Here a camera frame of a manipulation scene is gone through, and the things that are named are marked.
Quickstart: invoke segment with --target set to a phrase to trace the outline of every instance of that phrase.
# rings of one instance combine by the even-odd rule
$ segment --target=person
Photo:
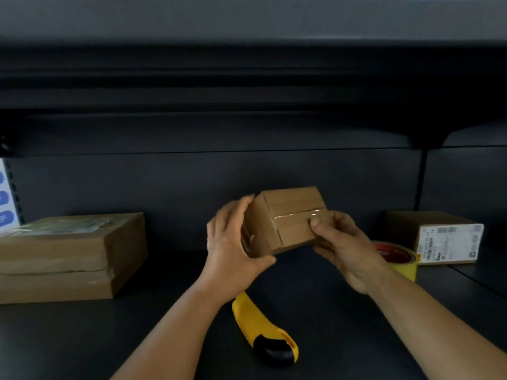
[[[208,256],[197,281],[112,377],[113,380],[194,377],[206,331],[228,301],[276,262],[249,258],[241,245],[244,212],[253,196],[221,208],[207,224]],[[507,355],[421,287],[392,269],[347,214],[334,227],[312,220],[316,253],[359,293],[369,295],[430,379],[505,379]]]

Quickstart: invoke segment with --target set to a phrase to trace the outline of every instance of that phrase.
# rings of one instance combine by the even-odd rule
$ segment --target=yellow tape roll
[[[417,256],[410,249],[385,241],[374,241],[377,251],[391,267],[408,279],[415,281]]]

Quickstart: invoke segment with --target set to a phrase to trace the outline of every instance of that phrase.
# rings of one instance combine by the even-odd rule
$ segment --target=taped label on box
[[[483,231],[483,224],[422,226],[417,249],[420,263],[474,262]]]
[[[0,237],[17,227],[19,227],[19,219],[16,204],[7,180],[3,159],[0,159]]]

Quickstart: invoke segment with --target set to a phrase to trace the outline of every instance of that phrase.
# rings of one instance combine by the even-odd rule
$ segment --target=person's right hand
[[[353,289],[367,294],[365,279],[368,275],[390,267],[349,215],[330,212],[334,227],[316,218],[310,222],[313,232],[323,239],[317,241],[313,250],[332,262]]]

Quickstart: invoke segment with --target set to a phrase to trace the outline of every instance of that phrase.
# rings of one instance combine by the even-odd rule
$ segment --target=large cardboard box
[[[388,211],[386,238],[418,255],[419,264],[477,260],[483,224],[442,211]]]
[[[245,212],[243,247],[251,257],[260,257],[309,244],[316,239],[309,224],[313,217],[333,222],[316,187],[263,191]]]
[[[42,219],[0,238],[0,303],[113,298],[147,258],[142,213]]]

